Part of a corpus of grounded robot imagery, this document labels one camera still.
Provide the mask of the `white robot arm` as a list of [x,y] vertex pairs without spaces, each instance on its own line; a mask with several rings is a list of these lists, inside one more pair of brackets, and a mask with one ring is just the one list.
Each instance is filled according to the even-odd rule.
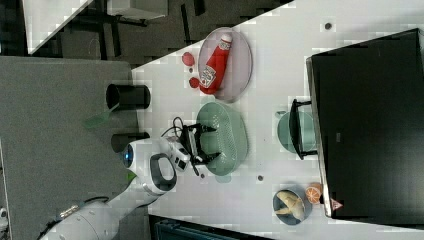
[[37,240],[112,240],[122,219],[171,191],[177,173],[189,166],[206,165],[218,153],[207,154],[201,135],[215,129],[200,123],[184,125],[179,133],[129,143],[123,153],[125,167],[135,174],[128,187],[106,202],[90,199],[62,212]]

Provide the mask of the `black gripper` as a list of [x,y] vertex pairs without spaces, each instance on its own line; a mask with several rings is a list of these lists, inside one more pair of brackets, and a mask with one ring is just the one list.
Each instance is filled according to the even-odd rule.
[[191,156],[192,163],[207,165],[220,155],[220,152],[206,154],[202,153],[200,144],[201,132],[214,132],[217,129],[200,123],[187,126],[182,130],[180,140],[181,144]]

